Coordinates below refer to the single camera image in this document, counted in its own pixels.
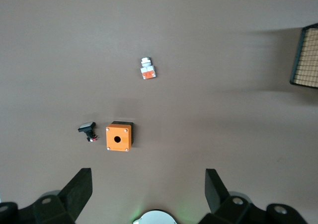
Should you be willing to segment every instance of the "white round object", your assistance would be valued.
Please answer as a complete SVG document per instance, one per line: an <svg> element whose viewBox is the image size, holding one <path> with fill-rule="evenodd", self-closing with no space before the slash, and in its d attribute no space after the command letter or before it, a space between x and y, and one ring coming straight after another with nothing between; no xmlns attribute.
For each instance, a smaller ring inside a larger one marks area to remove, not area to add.
<svg viewBox="0 0 318 224"><path fill-rule="evenodd" d="M176 224L177 222L168 213L153 210L142 215L133 224Z"/></svg>

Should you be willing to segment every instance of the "black hole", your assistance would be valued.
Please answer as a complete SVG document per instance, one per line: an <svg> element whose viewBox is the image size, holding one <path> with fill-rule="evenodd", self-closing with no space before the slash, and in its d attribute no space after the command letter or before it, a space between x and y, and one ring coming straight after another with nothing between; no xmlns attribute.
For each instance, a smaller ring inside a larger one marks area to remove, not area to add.
<svg viewBox="0 0 318 224"><path fill-rule="evenodd" d="M115 141L116 143L119 143L119 142L121 141L121 138L120 138L119 136L116 136L116 137L114 138L114 141Z"/></svg>

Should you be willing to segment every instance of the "orange square enclosure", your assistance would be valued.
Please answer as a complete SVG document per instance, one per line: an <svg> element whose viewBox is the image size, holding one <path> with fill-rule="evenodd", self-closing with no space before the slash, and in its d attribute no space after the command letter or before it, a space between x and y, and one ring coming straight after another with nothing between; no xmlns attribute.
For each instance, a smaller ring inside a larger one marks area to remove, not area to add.
<svg viewBox="0 0 318 224"><path fill-rule="evenodd" d="M134 142L134 123L114 121L106 127L107 150L129 151Z"/></svg>

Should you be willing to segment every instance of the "gray background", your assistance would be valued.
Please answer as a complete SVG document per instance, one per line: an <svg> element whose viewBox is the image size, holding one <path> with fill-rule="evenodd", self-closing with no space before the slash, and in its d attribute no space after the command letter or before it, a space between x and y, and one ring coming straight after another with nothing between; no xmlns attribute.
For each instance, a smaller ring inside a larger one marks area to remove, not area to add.
<svg viewBox="0 0 318 224"><path fill-rule="evenodd" d="M206 168L229 190L318 220L318 95L289 85L317 0L0 0L0 197L19 207L91 167L78 224L207 212ZM143 80L139 58L158 77ZM136 124L111 152L105 127ZM97 123L88 143L77 128Z"/></svg>

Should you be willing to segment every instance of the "silver screw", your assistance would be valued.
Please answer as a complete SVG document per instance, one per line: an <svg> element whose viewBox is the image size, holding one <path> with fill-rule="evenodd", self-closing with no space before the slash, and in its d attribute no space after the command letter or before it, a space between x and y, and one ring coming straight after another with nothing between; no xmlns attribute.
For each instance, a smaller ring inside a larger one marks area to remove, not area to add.
<svg viewBox="0 0 318 224"><path fill-rule="evenodd" d="M8 209L8 206L3 206L3 207L0 207L0 213L1 212L4 212Z"/></svg>
<svg viewBox="0 0 318 224"><path fill-rule="evenodd" d="M283 208L282 206L275 206L274 209L276 212L280 214L287 214L287 210Z"/></svg>
<svg viewBox="0 0 318 224"><path fill-rule="evenodd" d="M233 202L237 205L242 205L244 203L241 198L233 198Z"/></svg>
<svg viewBox="0 0 318 224"><path fill-rule="evenodd" d="M47 203L49 203L49 202L51 202L51 199L50 199L50 198L46 198L46 199L43 199L43 200L42 200L42 204L47 204Z"/></svg>

